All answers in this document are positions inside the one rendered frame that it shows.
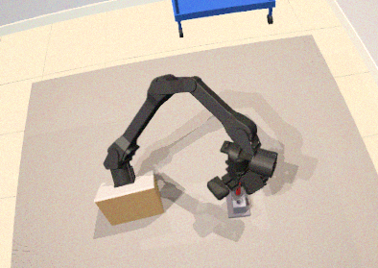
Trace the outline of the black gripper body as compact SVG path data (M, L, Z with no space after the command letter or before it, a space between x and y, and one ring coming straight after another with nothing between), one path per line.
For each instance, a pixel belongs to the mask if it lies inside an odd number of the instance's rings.
M222 198L227 196L229 193L227 186L230 189L236 187L238 185L236 177L239 177L241 173L247 172L249 170L249 166L242 170L235 170L232 169L231 166L228 164L228 160L225 163L228 165L226 167L226 171L228 172L228 174L223 177L224 181L219 176L216 176L207 183L207 188L212 192L212 194L216 197L217 200L221 200Z

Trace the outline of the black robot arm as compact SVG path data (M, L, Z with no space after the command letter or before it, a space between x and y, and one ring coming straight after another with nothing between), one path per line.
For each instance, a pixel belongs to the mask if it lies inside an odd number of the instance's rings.
M256 124L232 109L199 76L176 77L166 74L152 79L147 98L129 127L107 149L103 166L110 170L114 188L134 183L135 174L130 160L139 148L136 145L137 138L159 107L175 93L182 92L190 92L224 125L233 142L226 140L220 152L228 155L228 164L232 169L242 170L249 166L247 172L236 177L246 193L250 195L267 185L266 181L275 171L278 153L261 148Z

